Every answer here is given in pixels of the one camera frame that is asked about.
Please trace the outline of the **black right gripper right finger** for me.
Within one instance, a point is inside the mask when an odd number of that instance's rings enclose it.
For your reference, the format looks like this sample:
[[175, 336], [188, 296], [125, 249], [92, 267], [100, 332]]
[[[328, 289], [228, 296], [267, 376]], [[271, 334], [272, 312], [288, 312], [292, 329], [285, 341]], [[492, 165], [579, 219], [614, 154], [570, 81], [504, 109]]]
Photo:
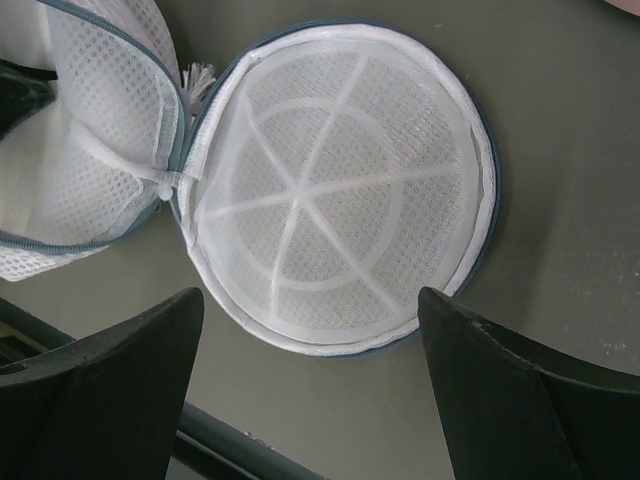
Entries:
[[638, 478], [638, 377], [554, 350], [430, 287], [418, 320], [456, 478]]

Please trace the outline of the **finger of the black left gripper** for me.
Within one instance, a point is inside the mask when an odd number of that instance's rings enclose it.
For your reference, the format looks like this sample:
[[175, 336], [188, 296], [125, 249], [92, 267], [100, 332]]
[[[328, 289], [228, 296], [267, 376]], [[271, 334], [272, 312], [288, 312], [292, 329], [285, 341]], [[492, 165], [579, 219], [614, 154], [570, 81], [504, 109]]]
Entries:
[[43, 70], [1, 61], [1, 139], [56, 98], [54, 70]]

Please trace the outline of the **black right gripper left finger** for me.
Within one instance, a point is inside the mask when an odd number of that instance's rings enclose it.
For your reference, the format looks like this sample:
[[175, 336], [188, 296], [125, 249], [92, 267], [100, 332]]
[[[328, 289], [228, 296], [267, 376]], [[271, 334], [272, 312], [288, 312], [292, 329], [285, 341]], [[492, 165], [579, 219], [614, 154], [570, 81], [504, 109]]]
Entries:
[[2, 478], [164, 478], [203, 319], [203, 294], [189, 288], [2, 367]]

